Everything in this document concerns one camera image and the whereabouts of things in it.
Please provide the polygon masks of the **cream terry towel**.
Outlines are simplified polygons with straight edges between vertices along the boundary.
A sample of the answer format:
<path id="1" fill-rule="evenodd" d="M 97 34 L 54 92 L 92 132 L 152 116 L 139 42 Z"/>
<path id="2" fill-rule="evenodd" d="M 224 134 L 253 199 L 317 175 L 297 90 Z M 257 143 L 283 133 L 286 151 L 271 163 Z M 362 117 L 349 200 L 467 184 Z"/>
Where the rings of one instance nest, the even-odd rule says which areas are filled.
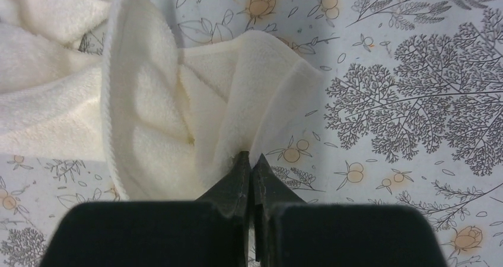
<path id="1" fill-rule="evenodd" d="M 180 49 L 150 0 L 1 0 L 1 153 L 104 161 L 123 199 L 254 166 L 322 79 L 263 31 Z"/>

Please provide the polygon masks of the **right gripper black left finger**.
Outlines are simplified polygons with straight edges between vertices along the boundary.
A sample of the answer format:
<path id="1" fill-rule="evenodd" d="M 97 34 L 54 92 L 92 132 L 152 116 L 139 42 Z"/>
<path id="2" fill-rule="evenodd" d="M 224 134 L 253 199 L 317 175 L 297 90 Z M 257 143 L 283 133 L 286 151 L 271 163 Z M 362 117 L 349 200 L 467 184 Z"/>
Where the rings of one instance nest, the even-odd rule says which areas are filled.
<path id="1" fill-rule="evenodd" d="M 88 202 L 60 221 L 41 266 L 247 266 L 249 154 L 194 201 Z"/>

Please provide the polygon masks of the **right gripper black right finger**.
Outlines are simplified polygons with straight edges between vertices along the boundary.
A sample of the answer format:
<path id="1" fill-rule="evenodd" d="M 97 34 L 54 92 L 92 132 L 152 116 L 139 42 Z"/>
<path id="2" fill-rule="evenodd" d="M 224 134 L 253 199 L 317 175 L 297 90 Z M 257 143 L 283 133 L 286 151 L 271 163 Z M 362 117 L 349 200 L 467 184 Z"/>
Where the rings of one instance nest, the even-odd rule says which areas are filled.
<path id="1" fill-rule="evenodd" d="M 403 205 L 310 204 L 264 155 L 252 170 L 255 258 L 262 266 L 445 266 L 427 220 Z"/>

